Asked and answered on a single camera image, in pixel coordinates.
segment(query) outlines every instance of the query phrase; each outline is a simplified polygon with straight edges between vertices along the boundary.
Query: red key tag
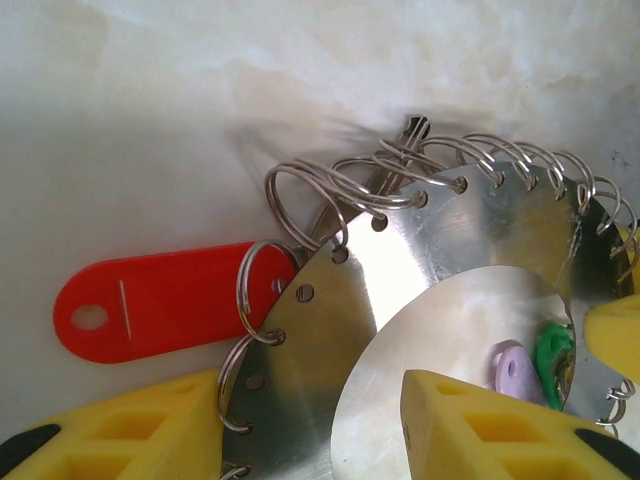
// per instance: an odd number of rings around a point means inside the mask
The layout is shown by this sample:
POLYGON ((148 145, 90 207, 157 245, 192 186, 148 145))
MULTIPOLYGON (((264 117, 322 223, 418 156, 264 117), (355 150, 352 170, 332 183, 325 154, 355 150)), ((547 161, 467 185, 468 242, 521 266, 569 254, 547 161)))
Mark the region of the red key tag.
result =
MULTIPOLYGON (((251 245, 93 264, 59 293, 53 310, 56 334, 71 352, 98 363, 127 362, 243 335, 236 277, 251 245)), ((287 257, 275 249, 256 258, 249 279, 254 328, 293 272, 287 257)))

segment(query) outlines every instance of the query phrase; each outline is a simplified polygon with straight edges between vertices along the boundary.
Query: white marble surface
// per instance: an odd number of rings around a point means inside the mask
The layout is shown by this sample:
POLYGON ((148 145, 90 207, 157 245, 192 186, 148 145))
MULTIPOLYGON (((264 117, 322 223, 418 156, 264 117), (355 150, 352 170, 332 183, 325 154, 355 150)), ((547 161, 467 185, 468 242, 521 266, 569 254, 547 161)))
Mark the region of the white marble surface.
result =
POLYGON ((0 437, 224 354, 71 356, 70 275, 276 235, 270 166, 407 112, 571 149, 640 207, 639 27, 634 0, 0 0, 0 437))

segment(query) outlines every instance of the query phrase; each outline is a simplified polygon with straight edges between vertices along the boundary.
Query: key organizer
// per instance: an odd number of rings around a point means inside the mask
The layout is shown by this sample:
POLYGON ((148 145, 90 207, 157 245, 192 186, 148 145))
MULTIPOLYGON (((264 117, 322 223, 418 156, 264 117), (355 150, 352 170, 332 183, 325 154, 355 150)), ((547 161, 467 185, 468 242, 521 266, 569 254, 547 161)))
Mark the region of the key organizer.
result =
POLYGON ((292 160, 266 176, 276 218, 308 255, 264 241, 240 267, 237 303, 247 335, 219 379, 221 478, 334 478, 335 409, 364 349, 427 288, 491 265, 528 269, 558 292, 576 343, 565 411, 615 431, 634 387, 589 353, 582 329, 589 308, 634 290, 637 218, 616 185, 569 152, 490 134, 431 135, 425 117, 412 118, 397 142, 381 140, 380 147, 332 167, 292 160), (441 160, 446 151, 455 168, 441 160), (362 185, 344 173, 352 165, 376 173, 362 185), (326 200, 311 234, 287 213, 276 187, 281 174, 326 200), (611 200, 610 214, 599 197, 611 200), (614 225, 623 209, 633 229, 624 241, 614 225), (281 251, 297 273, 255 330, 247 285, 265 248, 281 251))

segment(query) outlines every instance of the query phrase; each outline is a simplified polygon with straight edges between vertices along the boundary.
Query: metal disc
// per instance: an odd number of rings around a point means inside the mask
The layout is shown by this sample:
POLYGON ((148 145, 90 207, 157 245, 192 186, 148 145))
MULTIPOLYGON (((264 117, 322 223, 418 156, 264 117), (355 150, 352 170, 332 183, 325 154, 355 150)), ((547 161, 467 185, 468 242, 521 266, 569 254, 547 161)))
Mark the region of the metal disc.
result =
POLYGON ((617 284, 626 256, 609 258, 618 232, 596 235, 604 210, 595 201, 578 215, 574 182, 566 181, 566 195, 556 200, 546 169, 531 167, 541 180, 527 191, 511 164, 495 167, 506 175, 499 188, 475 165, 444 173, 466 177, 462 194, 427 184, 404 187, 403 193, 426 191, 427 205, 388 212, 388 226, 379 232, 371 216, 361 214, 349 223, 346 261, 334 262, 330 241, 307 262, 262 327, 284 329, 286 340, 276 347, 253 344, 238 370, 227 415, 252 422, 253 429, 242 436, 225 432, 225 465, 249 464, 249 475, 260 479, 333 478, 335 409, 364 349, 424 290, 490 265, 529 269, 559 293, 577 335, 567 409, 589 419, 610 412, 605 395, 621 377, 584 348, 581 321, 590 306, 632 292, 630 279, 617 284), (264 386, 247 389, 247 378, 256 374, 264 386))
POLYGON ((376 335, 344 386, 331 434, 334 478, 411 480, 400 422, 404 372, 493 388, 500 352, 515 343, 532 352, 550 322, 571 322, 564 302, 520 268, 470 270, 419 295, 376 335))

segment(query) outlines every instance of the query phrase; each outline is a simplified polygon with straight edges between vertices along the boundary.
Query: white background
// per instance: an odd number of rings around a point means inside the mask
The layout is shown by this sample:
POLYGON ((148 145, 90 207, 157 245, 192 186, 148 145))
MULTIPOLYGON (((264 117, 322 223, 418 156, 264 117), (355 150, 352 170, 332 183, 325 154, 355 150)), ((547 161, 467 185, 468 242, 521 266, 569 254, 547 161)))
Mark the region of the white background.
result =
POLYGON ((224 355, 75 358, 73 273, 277 235, 269 167, 406 113, 570 149, 640 207, 639 80, 633 0, 0 0, 0 437, 224 355))

